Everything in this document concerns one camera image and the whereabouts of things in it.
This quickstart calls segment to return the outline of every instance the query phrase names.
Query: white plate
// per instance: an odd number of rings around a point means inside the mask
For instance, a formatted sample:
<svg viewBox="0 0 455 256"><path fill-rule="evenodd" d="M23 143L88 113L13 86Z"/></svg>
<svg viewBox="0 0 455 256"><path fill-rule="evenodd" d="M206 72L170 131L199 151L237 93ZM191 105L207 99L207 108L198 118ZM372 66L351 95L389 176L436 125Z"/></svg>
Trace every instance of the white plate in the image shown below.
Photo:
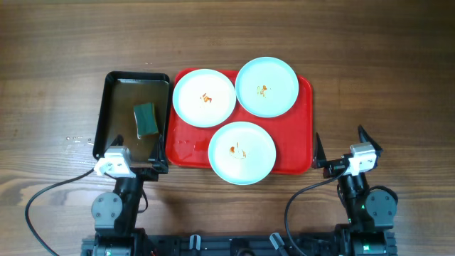
<svg viewBox="0 0 455 256"><path fill-rule="evenodd" d="M215 173L237 185L250 185L265 178L275 165L276 157L277 150L270 135L249 122L226 124L208 145L208 160Z"/></svg>
<svg viewBox="0 0 455 256"><path fill-rule="evenodd" d="M284 61L272 57L251 60L240 70L235 81L240 104L258 117L277 117L297 100L299 81Z"/></svg>
<svg viewBox="0 0 455 256"><path fill-rule="evenodd" d="M212 127L225 121L235 107L232 82L215 70L194 70L177 83L172 97L178 116L195 127Z"/></svg>

